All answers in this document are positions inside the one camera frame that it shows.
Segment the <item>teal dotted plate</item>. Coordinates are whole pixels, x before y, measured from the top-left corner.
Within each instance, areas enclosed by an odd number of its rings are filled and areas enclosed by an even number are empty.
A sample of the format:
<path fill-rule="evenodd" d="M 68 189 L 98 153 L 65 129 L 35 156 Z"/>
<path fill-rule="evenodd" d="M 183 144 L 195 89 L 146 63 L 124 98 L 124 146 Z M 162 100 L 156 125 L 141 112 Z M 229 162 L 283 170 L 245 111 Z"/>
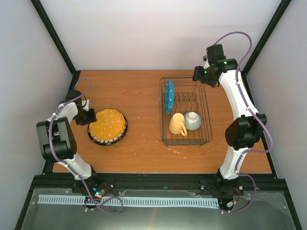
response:
<path fill-rule="evenodd" d="M 169 79 L 165 86 L 165 114 L 170 114 L 172 112 L 174 97 L 174 83 L 171 79 Z"/>

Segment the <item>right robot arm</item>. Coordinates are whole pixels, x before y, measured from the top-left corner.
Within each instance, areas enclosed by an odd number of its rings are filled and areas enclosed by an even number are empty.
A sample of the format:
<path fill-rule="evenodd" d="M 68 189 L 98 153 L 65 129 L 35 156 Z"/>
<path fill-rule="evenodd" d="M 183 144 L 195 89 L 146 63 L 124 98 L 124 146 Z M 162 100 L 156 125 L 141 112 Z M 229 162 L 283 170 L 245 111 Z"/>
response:
<path fill-rule="evenodd" d="M 228 144 L 225 160 L 216 174 L 215 189 L 220 194 L 237 185 L 240 168 L 247 153 L 254 147 L 267 123 L 251 102 L 235 59 L 227 59 L 223 46 L 214 44 L 206 49 L 205 65 L 194 69 L 193 81 L 211 87 L 222 86 L 229 100 L 234 120 L 225 131 Z"/>

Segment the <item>orange dotted plate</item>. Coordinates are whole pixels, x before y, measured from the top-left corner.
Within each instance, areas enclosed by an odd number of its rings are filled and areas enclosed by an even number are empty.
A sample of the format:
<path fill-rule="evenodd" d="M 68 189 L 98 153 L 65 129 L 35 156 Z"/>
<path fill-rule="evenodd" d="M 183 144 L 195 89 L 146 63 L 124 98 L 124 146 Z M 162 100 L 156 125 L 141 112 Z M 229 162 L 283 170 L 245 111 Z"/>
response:
<path fill-rule="evenodd" d="M 116 109 L 105 109 L 96 113 L 96 121 L 89 125 L 89 134 L 99 141 L 112 141 L 124 132 L 125 126 L 122 113 Z"/>

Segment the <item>dark wire dish rack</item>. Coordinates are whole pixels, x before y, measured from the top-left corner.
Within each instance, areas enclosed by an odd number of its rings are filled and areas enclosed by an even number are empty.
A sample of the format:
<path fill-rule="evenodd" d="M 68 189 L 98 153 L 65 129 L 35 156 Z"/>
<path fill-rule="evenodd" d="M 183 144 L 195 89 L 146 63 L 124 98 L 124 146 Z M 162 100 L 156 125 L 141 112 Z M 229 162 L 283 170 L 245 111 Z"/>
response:
<path fill-rule="evenodd" d="M 174 92 L 173 107 L 166 113 L 165 97 L 170 88 Z M 211 120 L 205 87 L 189 77 L 161 78 L 159 81 L 159 109 L 161 140 L 165 145 L 204 145 L 212 138 Z M 173 134 L 169 131 L 169 123 L 175 113 L 195 112 L 201 118 L 201 126 L 196 130 L 188 130 L 187 135 Z"/>

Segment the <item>pale green ceramic bowl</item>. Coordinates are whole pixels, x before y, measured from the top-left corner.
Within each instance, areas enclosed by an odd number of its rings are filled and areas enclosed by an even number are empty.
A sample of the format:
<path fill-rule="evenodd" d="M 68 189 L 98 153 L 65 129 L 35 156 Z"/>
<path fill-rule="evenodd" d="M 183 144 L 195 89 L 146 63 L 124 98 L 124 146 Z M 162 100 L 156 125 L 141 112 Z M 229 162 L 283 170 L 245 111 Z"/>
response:
<path fill-rule="evenodd" d="M 188 130 L 196 130 L 201 127 L 201 117 L 198 113 L 189 111 L 184 114 L 185 127 Z"/>

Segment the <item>yellow ceramic mug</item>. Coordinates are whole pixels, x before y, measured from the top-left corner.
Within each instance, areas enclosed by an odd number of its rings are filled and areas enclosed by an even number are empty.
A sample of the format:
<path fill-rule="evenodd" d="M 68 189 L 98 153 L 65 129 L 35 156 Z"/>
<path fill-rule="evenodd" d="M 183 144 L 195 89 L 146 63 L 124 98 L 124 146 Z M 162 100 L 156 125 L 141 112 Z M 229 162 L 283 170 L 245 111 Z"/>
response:
<path fill-rule="evenodd" d="M 179 135 L 181 134 L 182 136 L 186 136 L 187 130 L 185 127 L 185 118 L 184 115 L 181 113 L 175 113 L 169 123 L 169 131 L 172 134 Z"/>

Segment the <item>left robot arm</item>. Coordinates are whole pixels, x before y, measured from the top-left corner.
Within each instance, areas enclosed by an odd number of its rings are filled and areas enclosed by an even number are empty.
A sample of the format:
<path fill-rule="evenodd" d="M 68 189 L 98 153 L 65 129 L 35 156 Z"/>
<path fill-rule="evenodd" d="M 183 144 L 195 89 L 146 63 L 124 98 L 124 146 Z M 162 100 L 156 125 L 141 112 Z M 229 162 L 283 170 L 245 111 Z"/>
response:
<path fill-rule="evenodd" d="M 55 113 L 37 123 L 36 130 L 43 158 L 64 166 L 75 180 L 84 180 L 84 189 L 94 193 L 99 189 L 100 181 L 93 167 L 77 153 L 77 143 L 70 126 L 72 120 L 80 126 L 96 122 L 94 109 L 89 107 L 89 100 L 82 101 L 82 96 L 78 90 L 68 91 Z"/>

